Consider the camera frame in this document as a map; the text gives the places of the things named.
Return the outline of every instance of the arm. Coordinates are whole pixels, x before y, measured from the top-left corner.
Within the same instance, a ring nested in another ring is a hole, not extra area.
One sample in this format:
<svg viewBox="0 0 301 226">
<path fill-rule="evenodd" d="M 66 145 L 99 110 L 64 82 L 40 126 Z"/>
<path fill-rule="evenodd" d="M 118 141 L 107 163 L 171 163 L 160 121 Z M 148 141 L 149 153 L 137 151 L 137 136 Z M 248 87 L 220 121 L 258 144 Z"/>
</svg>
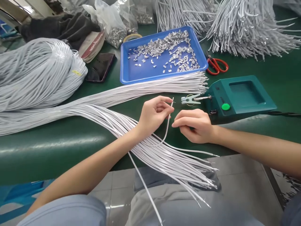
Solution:
<svg viewBox="0 0 301 226">
<path fill-rule="evenodd" d="M 172 126 L 180 127 L 181 133 L 191 142 L 219 144 L 301 178 L 301 144 L 213 126 L 208 114 L 200 109 L 181 111 Z"/>
<path fill-rule="evenodd" d="M 174 111 L 165 102 L 171 103 L 172 99 L 158 96 L 145 102 L 135 128 L 57 178 L 41 193 L 26 215 L 58 198 L 91 192 L 126 153 L 149 137 Z"/>
</svg>

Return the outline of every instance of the yellow label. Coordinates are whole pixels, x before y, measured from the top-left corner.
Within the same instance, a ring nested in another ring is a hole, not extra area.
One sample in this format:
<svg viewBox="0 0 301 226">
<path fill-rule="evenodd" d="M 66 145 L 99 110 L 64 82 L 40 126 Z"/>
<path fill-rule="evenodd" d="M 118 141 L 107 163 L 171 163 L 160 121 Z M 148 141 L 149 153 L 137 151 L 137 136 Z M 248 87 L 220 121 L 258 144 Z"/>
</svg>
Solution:
<svg viewBox="0 0 301 226">
<path fill-rule="evenodd" d="M 82 76 L 81 73 L 79 73 L 77 70 L 72 71 L 74 74 L 77 74 L 78 76 Z"/>
</svg>

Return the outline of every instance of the sleeve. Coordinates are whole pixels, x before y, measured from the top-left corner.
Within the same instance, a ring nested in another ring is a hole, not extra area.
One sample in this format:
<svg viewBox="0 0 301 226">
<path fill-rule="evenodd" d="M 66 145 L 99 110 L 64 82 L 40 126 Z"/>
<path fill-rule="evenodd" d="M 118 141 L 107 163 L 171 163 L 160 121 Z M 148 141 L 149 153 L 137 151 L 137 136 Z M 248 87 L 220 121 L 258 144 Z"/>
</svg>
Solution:
<svg viewBox="0 0 301 226">
<path fill-rule="evenodd" d="M 287 204 L 281 226 L 300 226 L 301 225 L 301 191 Z"/>
<path fill-rule="evenodd" d="M 106 226 L 106 207 L 87 195 L 71 195 L 54 200 L 25 217 L 17 226 Z"/>
</svg>

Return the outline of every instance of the smartphone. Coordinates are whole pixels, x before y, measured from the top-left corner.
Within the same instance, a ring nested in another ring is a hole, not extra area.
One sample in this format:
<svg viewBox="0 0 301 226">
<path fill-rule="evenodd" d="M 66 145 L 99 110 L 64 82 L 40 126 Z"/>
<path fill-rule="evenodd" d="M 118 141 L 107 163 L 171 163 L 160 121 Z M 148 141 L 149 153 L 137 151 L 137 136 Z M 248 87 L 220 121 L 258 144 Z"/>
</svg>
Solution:
<svg viewBox="0 0 301 226">
<path fill-rule="evenodd" d="M 111 65 L 114 62 L 114 58 L 114 53 L 98 54 L 92 67 L 88 67 L 86 81 L 103 83 L 108 75 Z"/>
</svg>

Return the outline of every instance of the green button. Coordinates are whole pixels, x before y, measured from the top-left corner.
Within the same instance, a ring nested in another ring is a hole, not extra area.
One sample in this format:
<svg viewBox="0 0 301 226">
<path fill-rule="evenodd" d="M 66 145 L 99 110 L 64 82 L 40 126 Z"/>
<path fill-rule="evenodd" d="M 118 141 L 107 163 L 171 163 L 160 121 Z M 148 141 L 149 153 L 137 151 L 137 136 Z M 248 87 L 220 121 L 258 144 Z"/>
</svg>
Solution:
<svg viewBox="0 0 301 226">
<path fill-rule="evenodd" d="M 230 110 L 230 108 L 231 108 L 230 104 L 223 104 L 222 105 L 223 110 Z"/>
</svg>

